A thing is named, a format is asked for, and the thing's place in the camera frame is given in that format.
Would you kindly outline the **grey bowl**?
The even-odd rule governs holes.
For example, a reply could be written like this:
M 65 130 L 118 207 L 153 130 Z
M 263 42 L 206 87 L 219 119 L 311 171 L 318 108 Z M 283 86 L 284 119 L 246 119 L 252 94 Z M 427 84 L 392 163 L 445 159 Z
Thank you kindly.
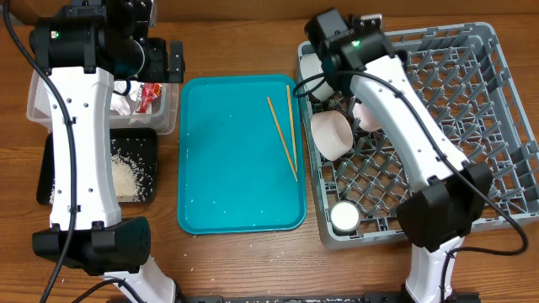
M 322 62 L 316 54 L 304 55 L 300 60 L 300 73 L 302 79 L 323 74 Z M 324 77 L 313 79 L 304 85 L 307 92 L 319 101 L 325 101 L 334 94 Z

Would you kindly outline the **wooden chopstick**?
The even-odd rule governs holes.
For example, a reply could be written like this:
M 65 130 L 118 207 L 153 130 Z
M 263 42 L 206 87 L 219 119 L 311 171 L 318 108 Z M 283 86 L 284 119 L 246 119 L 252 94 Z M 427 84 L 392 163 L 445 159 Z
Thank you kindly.
M 290 165 L 292 174 L 293 174 L 294 179 L 296 180 L 296 182 L 298 182 L 298 177 L 297 177 L 297 174 L 296 174 L 296 170 L 294 169 L 294 166 L 293 166 L 293 164 L 292 164 L 291 156 L 290 156 L 290 153 L 289 153 L 289 150 L 288 150 L 288 146 L 287 146 L 287 144 L 286 144 L 286 140 L 285 140 L 285 138 L 284 138 L 284 136 L 283 136 L 283 133 L 282 133 L 282 130 L 281 130 L 281 128 L 280 128 L 280 123 L 279 123 L 279 121 L 278 121 L 278 118 L 277 118 L 277 115 L 276 115 L 276 112 L 275 112 L 275 109 L 274 109 L 274 106 L 273 106 L 273 104 L 272 104 L 272 102 L 271 102 L 270 97 L 267 97 L 267 103 L 268 103 L 268 105 L 269 105 L 269 110 L 270 110 L 270 112 L 271 112 L 271 114 L 272 114 L 272 117 L 273 117 L 273 120 L 274 120 L 274 122 L 275 122 L 275 127 L 276 127 L 276 129 L 277 129 L 278 134 L 279 134 L 280 141 L 281 141 L 281 144 L 282 144 L 283 149 L 284 149 L 284 151 L 285 151 L 286 158 L 287 158 L 287 161 L 288 161 L 288 163 L 289 163 L 289 165 Z
M 295 126 L 294 126 L 294 117 L 293 117 L 293 110 L 292 110 L 292 104 L 291 104 L 291 90 L 290 85 L 286 85 L 286 95 L 287 95 L 287 103 L 288 103 L 288 111 L 289 111 L 289 121 L 290 121 L 290 127 L 291 127 L 291 141 L 292 141 L 292 151 L 293 151 L 293 157 L 294 157 L 294 173 L 297 173 L 298 165 L 297 165 L 297 154 L 296 154 L 296 136 L 295 136 Z

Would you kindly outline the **large pink plate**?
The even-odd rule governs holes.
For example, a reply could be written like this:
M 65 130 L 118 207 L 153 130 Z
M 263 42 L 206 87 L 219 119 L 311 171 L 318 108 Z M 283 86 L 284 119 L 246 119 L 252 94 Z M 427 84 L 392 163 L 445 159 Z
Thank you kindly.
M 372 132 L 381 128 L 373 113 L 363 103 L 355 102 L 352 114 L 360 121 L 359 127 L 364 131 Z

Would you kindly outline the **white cup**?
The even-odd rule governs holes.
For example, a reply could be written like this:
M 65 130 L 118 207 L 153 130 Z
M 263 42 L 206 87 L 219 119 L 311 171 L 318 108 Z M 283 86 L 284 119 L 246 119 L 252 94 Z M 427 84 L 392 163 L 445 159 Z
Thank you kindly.
M 349 201 L 339 201 L 330 210 L 329 219 L 336 234 L 349 235 L 356 232 L 360 224 L 360 212 Z

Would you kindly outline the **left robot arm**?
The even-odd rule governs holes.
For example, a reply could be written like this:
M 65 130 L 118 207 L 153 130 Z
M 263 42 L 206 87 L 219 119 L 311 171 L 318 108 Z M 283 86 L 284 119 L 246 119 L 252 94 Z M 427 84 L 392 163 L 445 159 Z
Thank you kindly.
M 178 302 L 178 285 L 150 254 L 142 216 L 125 218 L 112 176 L 109 107 L 116 81 L 180 83 L 183 46 L 148 34 L 151 1 L 73 1 L 39 19 L 31 65 L 50 98 L 54 202 L 32 236 L 39 257 L 115 284 L 134 302 Z

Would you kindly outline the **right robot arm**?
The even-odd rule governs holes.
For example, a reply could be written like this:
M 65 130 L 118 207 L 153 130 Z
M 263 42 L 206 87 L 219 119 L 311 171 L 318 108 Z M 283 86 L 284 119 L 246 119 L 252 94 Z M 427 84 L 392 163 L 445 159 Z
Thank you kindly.
M 305 33 L 331 88 L 357 97 L 391 142 L 412 191 L 396 209 L 413 244 L 404 288 L 414 302 L 453 296 L 454 258 L 481 217 L 493 175 L 471 164 L 414 91 L 406 55 L 386 37 L 379 16 L 345 20 L 337 9 L 314 15 Z

